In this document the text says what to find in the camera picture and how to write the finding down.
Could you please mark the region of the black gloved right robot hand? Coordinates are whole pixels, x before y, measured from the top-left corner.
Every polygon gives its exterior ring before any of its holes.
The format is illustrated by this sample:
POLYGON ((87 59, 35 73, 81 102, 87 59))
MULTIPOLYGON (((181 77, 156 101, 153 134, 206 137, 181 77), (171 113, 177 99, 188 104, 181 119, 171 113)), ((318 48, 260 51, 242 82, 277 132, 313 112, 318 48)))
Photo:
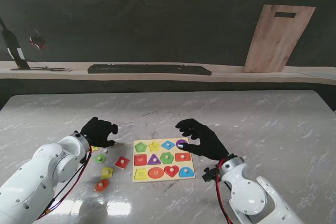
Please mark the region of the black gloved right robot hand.
POLYGON ((181 120, 175 127, 182 132, 183 136, 190 137, 191 140, 200 140, 198 145, 187 143, 178 144, 177 147, 179 149, 215 161, 221 161, 223 158, 229 156, 228 150, 219 140, 215 132, 195 119, 181 120))

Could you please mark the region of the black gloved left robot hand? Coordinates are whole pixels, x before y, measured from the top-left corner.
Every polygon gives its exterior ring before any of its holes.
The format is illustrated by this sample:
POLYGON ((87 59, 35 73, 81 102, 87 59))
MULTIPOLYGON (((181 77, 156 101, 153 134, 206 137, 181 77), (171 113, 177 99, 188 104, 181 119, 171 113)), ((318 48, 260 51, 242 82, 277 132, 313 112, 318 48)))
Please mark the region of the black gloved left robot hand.
POLYGON ((87 139, 89 145, 102 148, 115 145, 114 140, 108 140, 108 136, 111 133, 116 135, 118 126, 109 121, 98 119, 96 116, 89 120, 80 131, 80 134, 87 139))

